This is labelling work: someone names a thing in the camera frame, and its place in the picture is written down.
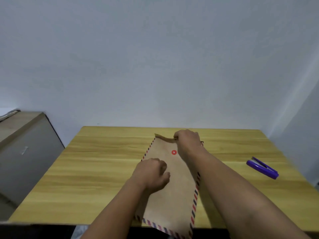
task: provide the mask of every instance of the purple stapler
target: purple stapler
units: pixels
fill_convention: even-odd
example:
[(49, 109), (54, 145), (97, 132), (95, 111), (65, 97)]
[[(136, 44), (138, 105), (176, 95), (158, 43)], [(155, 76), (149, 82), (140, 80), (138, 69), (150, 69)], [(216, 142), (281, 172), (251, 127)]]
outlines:
[(258, 172), (261, 172), (262, 174), (267, 175), (268, 177), (272, 179), (277, 179), (277, 177), (279, 176), (276, 170), (264, 164), (263, 162), (256, 159), (255, 157), (252, 157), (251, 160), (248, 160), (246, 164), (252, 167), (253, 169), (257, 170)]

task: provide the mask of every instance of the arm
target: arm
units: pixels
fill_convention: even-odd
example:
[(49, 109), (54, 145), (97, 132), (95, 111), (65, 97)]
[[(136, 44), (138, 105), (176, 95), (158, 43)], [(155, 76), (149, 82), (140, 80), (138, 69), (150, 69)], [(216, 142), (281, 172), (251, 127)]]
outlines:
[(245, 178), (211, 155), (197, 132), (175, 133), (178, 146), (201, 174), (230, 234), (236, 238), (309, 238)]
[(81, 238), (126, 238), (143, 192), (158, 191), (169, 182), (170, 173), (164, 173), (166, 168), (166, 163), (158, 158), (138, 163), (132, 177), (126, 181)]

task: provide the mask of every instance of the kraft paper envelope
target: kraft paper envelope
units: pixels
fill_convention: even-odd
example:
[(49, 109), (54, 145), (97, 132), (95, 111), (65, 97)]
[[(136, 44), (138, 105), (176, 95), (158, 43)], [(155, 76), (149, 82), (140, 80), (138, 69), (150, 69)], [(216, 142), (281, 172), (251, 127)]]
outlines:
[(164, 189), (143, 196), (135, 218), (175, 238), (191, 238), (196, 214), (200, 174), (178, 152), (174, 139), (155, 134), (143, 159), (159, 158), (167, 164), (170, 182)]

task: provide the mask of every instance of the wooden table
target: wooden table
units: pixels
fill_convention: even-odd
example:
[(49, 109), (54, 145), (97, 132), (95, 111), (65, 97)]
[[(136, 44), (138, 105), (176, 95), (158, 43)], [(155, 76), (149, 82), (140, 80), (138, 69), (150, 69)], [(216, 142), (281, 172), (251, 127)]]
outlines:
[[(154, 133), (172, 137), (176, 130), (83, 127), (9, 221), (90, 224), (130, 177)], [(319, 193), (261, 131), (193, 130), (200, 134), (210, 153), (249, 180), (302, 230), (319, 230)], [(278, 179), (247, 166), (252, 156), (276, 169)], [(225, 227), (203, 184), (195, 227)]]

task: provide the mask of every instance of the forearm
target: forearm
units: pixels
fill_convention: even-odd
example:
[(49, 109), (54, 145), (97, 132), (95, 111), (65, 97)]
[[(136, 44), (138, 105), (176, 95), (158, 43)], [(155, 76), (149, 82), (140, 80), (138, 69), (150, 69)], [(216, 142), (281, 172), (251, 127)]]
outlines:
[(81, 238), (126, 238), (142, 193), (141, 186), (128, 180)]
[(238, 238), (307, 238), (264, 194), (204, 148), (193, 161), (230, 233)]

